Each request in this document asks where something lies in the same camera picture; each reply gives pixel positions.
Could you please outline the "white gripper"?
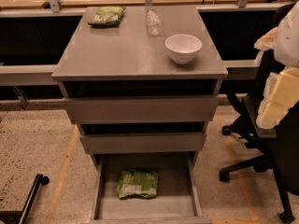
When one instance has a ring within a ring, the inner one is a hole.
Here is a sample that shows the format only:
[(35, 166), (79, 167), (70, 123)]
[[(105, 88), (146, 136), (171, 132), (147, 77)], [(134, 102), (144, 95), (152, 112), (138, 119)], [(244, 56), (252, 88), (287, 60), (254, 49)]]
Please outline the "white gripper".
[[(261, 63), (265, 51), (274, 47), (277, 29), (277, 27), (271, 29), (254, 43), (254, 48), (258, 50), (255, 65)], [(265, 83), (256, 124), (262, 129), (274, 128), (298, 101), (299, 68), (287, 66), (279, 74), (270, 73)]]

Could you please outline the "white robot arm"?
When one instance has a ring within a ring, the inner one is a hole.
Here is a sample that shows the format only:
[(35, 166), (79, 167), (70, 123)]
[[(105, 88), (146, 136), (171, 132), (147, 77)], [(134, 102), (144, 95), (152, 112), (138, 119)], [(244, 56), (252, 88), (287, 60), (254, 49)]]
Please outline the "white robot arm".
[(281, 72), (268, 76), (256, 118), (260, 128), (272, 129), (299, 102), (299, 2), (277, 27), (255, 42), (254, 48), (273, 50), (274, 59), (284, 65)]

